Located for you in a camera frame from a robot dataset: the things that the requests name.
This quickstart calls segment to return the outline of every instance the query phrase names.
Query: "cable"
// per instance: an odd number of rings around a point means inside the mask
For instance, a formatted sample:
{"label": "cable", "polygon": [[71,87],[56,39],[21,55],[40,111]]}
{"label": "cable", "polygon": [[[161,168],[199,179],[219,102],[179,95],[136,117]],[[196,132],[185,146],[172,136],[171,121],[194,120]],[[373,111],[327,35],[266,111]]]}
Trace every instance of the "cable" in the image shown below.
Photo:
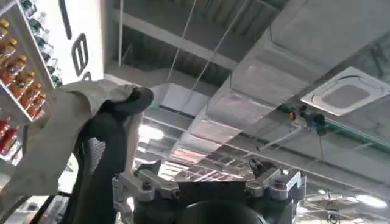
{"label": "cable", "polygon": [[194,9],[195,9],[196,2],[197,2],[197,0],[194,0],[193,6],[191,7],[190,14],[188,14],[187,22],[185,23],[185,27],[184,27],[184,30],[183,30],[183,33],[182,33],[182,36],[181,36],[180,45],[179,45],[179,47],[178,47],[177,50],[176,50],[176,54],[175,54],[175,57],[174,57],[174,59],[173,59],[171,69],[169,70],[168,76],[167,76],[167,78],[166,78],[166,81],[167,81],[167,82],[169,81],[169,78],[171,78],[172,71],[173,71],[173,67],[175,66],[177,57],[179,56],[180,48],[182,47],[182,45],[183,45],[183,43],[184,43],[184,37],[185,37],[185,34],[187,33],[188,25],[190,24],[191,18],[192,18],[192,16],[193,16],[193,12],[194,12]]}
{"label": "cable", "polygon": [[219,49],[219,47],[221,46],[222,42],[224,41],[226,35],[229,33],[230,29],[233,27],[233,25],[235,24],[236,20],[238,19],[238,17],[240,16],[241,12],[245,9],[247,3],[249,2],[249,0],[245,0],[245,2],[242,4],[242,6],[239,8],[237,14],[235,15],[235,17],[233,18],[232,22],[229,24],[228,28],[226,29],[224,35],[222,36],[222,38],[219,40],[219,43],[217,44],[217,46],[214,48],[214,51],[213,51],[213,55],[211,56],[211,58],[209,58],[206,62],[206,65],[203,67],[203,70],[200,72],[198,78],[196,79],[193,87],[191,88],[190,92],[187,94],[187,98],[186,98],[186,101],[184,101],[184,104],[183,106],[181,107],[181,109],[179,110],[178,113],[180,113],[188,104],[188,100],[190,99],[190,97],[192,96],[192,93],[196,87],[196,85],[198,84],[199,80],[202,78],[202,76],[204,75],[204,72],[206,71],[208,65],[210,64],[210,62],[215,58],[216,56],[216,53]]}

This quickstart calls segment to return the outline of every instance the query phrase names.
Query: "bolt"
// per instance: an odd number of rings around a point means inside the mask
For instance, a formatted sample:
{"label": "bolt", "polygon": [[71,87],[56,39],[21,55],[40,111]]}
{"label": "bolt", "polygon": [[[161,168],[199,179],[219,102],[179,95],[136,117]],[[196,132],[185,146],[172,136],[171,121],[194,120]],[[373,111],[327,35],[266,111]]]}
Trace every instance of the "bolt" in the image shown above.
{"label": "bolt", "polygon": [[149,182],[143,182],[142,183],[142,190],[149,191],[152,189],[152,185]]}
{"label": "bolt", "polygon": [[177,189],[174,189],[174,190],[172,191],[172,196],[173,196],[174,198],[180,198],[180,191],[177,190]]}

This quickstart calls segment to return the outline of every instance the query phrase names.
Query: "orange juice bottle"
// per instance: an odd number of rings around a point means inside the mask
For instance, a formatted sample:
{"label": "orange juice bottle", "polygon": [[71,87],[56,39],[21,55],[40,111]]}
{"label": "orange juice bottle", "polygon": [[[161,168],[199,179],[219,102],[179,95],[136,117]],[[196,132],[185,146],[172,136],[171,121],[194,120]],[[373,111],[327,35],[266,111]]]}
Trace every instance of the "orange juice bottle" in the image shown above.
{"label": "orange juice bottle", "polygon": [[13,53],[16,52],[16,44],[18,42],[11,38],[9,41],[4,41],[0,43],[0,65],[2,66],[5,61],[10,58]]}
{"label": "orange juice bottle", "polygon": [[34,81],[34,72],[22,72],[14,79],[10,85],[10,90],[17,100],[26,92],[27,88],[31,86]]}
{"label": "orange juice bottle", "polygon": [[0,78],[7,87],[11,85],[18,73],[26,67],[26,60],[25,55],[20,55],[19,58],[7,60],[5,66],[0,69]]}
{"label": "orange juice bottle", "polygon": [[10,147],[12,146],[13,142],[18,137],[18,129],[19,125],[17,125],[15,128],[10,128],[5,132],[4,137],[0,140],[0,153],[2,155],[6,155],[8,151],[10,150]]}
{"label": "orange juice bottle", "polygon": [[29,113],[31,117],[35,117],[35,115],[37,115],[37,112],[43,106],[45,101],[46,101],[46,93],[40,93],[38,97],[35,98],[35,100],[32,102],[31,106],[27,110],[27,113]]}
{"label": "orange juice bottle", "polygon": [[31,106],[31,103],[37,98],[37,96],[41,93],[41,84],[33,84],[30,86],[23,96],[20,98],[20,104],[24,107],[24,109],[28,109]]}
{"label": "orange juice bottle", "polygon": [[0,41],[8,34],[8,26],[10,24],[7,20],[0,20]]}

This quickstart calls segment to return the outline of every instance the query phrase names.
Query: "fluorescent light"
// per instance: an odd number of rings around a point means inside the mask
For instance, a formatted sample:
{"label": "fluorescent light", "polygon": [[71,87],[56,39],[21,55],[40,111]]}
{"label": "fluorescent light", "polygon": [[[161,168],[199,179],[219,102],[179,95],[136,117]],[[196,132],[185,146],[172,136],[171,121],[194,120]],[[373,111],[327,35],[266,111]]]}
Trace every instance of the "fluorescent light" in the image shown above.
{"label": "fluorescent light", "polygon": [[148,137],[145,137],[145,136],[140,136],[138,142],[145,142],[145,143],[149,143],[151,139],[148,138]]}
{"label": "fluorescent light", "polygon": [[134,160],[139,162],[139,163],[148,163],[148,164],[155,163],[155,161],[149,161],[149,160],[141,159],[141,158],[137,158],[137,157]]}
{"label": "fluorescent light", "polygon": [[369,206],[372,206],[375,208],[384,208],[388,205],[386,202],[382,201],[381,199],[375,198],[375,197],[370,196],[370,195],[357,195],[356,199],[360,202],[363,202],[366,205],[369,205]]}
{"label": "fluorescent light", "polygon": [[138,134],[141,137],[146,137],[154,140],[160,140],[164,137],[164,133],[161,130],[150,127],[148,125],[141,125],[138,129]]}
{"label": "fluorescent light", "polygon": [[297,213],[306,213],[308,212],[309,210],[307,210],[307,208],[304,208],[304,207],[297,207]]}
{"label": "fluorescent light", "polygon": [[354,223],[361,223],[363,222],[363,219],[362,218],[357,218],[357,219],[354,219],[352,220]]}
{"label": "fluorescent light", "polygon": [[346,198],[348,201],[353,202],[353,203],[358,203],[359,201],[355,197],[347,197]]}
{"label": "fluorescent light", "polygon": [[128,199],[126,199],[126,203],[129,205],[130,209],[132,211],[134,211],[134,198],[130,197]]}
{"label": "fluorescent light", "polygon": [[143,153],[146,153],[146,149],[145,148],[142,148],[142,147],[138,147],[136,148],[138,151],[140,152],[143,152]]}

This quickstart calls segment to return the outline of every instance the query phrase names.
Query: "black fabric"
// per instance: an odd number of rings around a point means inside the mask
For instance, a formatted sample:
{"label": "black fabric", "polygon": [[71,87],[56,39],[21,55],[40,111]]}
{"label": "black fabric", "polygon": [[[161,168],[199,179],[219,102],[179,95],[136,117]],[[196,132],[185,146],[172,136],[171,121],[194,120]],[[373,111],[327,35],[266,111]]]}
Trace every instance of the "black fabric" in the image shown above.
{"label": "black fabric", "polygon": [[[152,101],[151,90],[137,88],[123,102],[106,101],[98,114],[85,124],[75,145],[79,173],[61,224],[114,224],[116,211],[113,209],[112,178],[123,172],[126,165],[124,121],[144,111]],[[91,138],[106,145],[95,169],[91,169],[94,153],[88,143]]]}

